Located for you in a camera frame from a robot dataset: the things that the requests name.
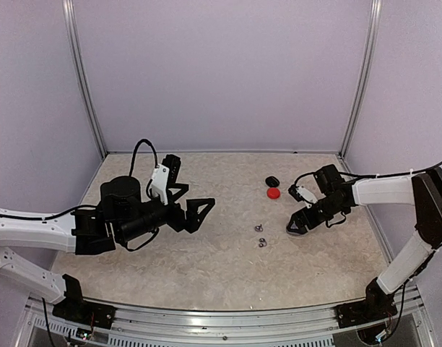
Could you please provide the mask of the red round case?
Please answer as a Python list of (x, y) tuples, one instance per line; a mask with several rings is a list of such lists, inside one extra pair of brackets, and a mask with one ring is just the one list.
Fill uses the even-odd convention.
[(266, 195), (269, 199), (272, 200), (276, 200), (279, 199), (281, 196), (281, 192), (278, 188), (276, 187), (270, 187), (268, 188), (268, 190), (266, 191)]

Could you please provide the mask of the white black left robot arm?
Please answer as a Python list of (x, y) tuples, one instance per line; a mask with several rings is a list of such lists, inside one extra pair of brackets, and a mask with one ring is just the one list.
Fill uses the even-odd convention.
[(215, 199), (187, 200), (182, 208), (176, 200), (189, 187), (175, 187), (178, 193), (171, 194), (167, 202), (157, 197), (144, 202), (139, 181), (132, 176), (119, 176), (101, 185), (96, 206), (80, 205), (49, 216), (12, 215), (0, 209), (0, 278), (23, 285), (51, 304), (61, 304), (77, 322), (86, 320), (91, 306), (83, 299), (79, 281), (35, 265), (16, 254), (14, 248), (93, 256), (111, 252), (117, 246), (127, 248), (130, 241), (144, 234), (155, 238), (161, 226), (192, 234), (215, 206)]

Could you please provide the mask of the black earbud charging case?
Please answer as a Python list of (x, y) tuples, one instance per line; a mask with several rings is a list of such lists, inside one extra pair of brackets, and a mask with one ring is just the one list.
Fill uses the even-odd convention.
[(265, 178), (265, 184), (268, 187), (277, 188), (280, 185), (280, 181), (275, 176), (268, 176)]

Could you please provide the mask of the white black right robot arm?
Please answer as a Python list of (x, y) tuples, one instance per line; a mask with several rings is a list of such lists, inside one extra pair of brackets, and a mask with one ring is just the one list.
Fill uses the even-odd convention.
[(397, 290), (418, 275), (442, 247), (442, 168), (387, 175), (343, 173), (333, 164), (311, 173), (321, 199), (294, 183), (289, 194), (305, 206), (292, 214), (286, 231), (304, 235), (324, 224), (331, 228), (336, 215), (346, 217), (354, 207), (369, 205), (411, 205), (415, 209), (415, 230), (389, 266), (366, 287), (359, 306), (364, 320), (374, 321), (391, 306)]

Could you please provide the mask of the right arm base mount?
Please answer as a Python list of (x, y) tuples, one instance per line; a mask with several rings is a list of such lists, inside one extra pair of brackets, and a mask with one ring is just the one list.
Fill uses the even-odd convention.
[(339, 304), (334, 308), (340, 329), (371, 323), (357, 330), (357, 336), (367, 346), (382, 346), (399, 326), (404, 308), (405, 285), (402, 285), (401, 306), (397, 309), (394, 293), (386, 293), (374, 278), (365, 288), (365, 298)]

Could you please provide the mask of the grey oval charging case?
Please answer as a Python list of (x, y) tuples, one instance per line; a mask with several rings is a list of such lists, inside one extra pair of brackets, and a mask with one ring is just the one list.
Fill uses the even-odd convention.
[(300, 236), (301, 232), (299, 229), (287, 229), (286, 232), (292, 236)]

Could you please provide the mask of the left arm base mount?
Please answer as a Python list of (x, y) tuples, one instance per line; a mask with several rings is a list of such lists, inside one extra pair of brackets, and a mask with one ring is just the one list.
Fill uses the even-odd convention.
[(53, 316), (90, 327), (111, 329), (116, 308), (107, 304), (87, 301), (82, 295), (80, 282), (67, 274), (63, 299), (53, 305)]

